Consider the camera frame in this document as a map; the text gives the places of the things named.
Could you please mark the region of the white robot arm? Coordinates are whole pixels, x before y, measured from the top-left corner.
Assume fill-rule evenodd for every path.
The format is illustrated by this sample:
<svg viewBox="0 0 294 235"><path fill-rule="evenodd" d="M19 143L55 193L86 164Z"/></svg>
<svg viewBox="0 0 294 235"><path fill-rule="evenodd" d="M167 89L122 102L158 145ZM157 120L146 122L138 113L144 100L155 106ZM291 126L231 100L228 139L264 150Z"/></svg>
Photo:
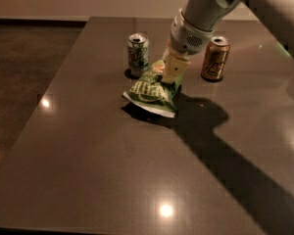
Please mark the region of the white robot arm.
<svg viewBox="0 0 294 235"><path fill-rule="evenodd" d="M206 47L218 22L244 4L294 59L294 0L188 0L171 24L162 82L172 84L190 55Z"/></svg>

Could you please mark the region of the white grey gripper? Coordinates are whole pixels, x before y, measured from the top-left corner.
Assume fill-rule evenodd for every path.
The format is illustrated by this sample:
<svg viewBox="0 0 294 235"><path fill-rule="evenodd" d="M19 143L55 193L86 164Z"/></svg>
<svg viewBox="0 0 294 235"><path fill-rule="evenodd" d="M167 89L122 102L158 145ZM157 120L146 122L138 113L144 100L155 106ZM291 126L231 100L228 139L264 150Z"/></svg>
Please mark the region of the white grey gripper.
<svg viewBox="0 0 294 235"><path fill-rule="evenodd" d="M185 19L182 10L179 10L171 24L171 35L163 53L162 60L165 62L165 69L161 82L173 84L190 66L189 56L172 55L171 47L178 52L195 55L206 48L213 33L212 30L206 31L193 26Z"/></svg>

